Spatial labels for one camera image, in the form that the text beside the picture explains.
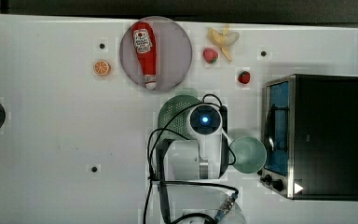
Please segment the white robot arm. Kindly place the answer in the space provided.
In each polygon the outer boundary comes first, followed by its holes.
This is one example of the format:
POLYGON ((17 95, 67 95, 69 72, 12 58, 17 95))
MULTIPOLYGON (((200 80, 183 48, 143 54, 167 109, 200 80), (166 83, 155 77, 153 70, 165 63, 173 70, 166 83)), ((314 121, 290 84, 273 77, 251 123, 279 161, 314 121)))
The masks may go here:
POLYGON ((201 104, 186 115, 189 139, 165 138, 157 144, 161 180, 219 179, 228 168, 227 108, 201 104))

